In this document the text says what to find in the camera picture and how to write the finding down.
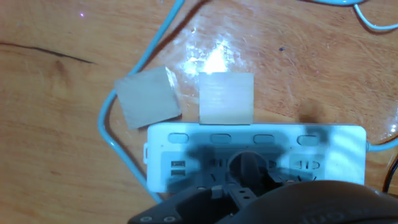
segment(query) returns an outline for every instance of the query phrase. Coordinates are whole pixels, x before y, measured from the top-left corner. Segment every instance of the white cord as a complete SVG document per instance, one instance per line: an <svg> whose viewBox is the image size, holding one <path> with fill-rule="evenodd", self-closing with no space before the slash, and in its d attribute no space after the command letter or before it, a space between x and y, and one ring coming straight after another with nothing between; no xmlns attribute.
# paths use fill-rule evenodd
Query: white cord
<svg viewBox="0 0 398 224"><path fill-rule="evenodd" d="M398 24L395 25L391 25L391 26L376 26L371 24L362 14L361 10L359 9L358 4L354 5L355 11L358 14L358 16L362 19L362 21L370 28L374 29L374 30L391 30L391 29L396 29L398 28Z"/></svg>

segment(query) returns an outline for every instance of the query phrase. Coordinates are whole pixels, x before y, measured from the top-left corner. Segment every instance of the power outlet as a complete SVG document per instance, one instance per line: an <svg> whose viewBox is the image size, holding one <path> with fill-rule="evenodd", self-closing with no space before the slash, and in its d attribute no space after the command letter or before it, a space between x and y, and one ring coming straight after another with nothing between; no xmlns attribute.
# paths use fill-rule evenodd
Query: power outlet
<svg viewBox="0 0 398 224"><path fill-rule="evenodd" d="M321 154L292 154L289 160L290 174L299 181L325 179L325 156Z"/></svg>

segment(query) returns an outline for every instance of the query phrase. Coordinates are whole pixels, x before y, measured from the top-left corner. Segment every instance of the outlet slot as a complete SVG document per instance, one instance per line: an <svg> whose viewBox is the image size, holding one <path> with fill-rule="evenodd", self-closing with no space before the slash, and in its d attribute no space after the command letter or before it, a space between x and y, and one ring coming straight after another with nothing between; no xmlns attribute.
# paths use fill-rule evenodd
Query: outlet slot
<svg viewBox="0 0 398 224"><path fill-rule="evenodd" d="M172 170L172 176L185 176L185 170Z"/></svg>
<svg viewBox="0 0 398 224"><path fill-rule="evenodd" d="M172 161L172 167L185 167L185 161Z"/></svg>

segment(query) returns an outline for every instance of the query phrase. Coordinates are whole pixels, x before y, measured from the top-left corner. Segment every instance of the wood grain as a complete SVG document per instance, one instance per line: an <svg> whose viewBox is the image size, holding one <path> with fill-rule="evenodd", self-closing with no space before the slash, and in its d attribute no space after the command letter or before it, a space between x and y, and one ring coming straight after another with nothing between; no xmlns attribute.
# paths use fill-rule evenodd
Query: wood grain
<svg viewBox="0 0 398 224"><path fill-rule="evenodd" d="M96 119L172 4L0 2L1 223L125 223L155 204L101 139ZM397 1L361 9L374 24L398 22ZM354 123L377 144L398 125L397 39L398 31L365 29L350 7L187 1L146 69L176 73L184 121L198 121L198 72L250 72L255 121ZM146 131L128 131L117 100L109 124L145 169ZM397 152L368 154L367 185L381 189Z"/></svg>

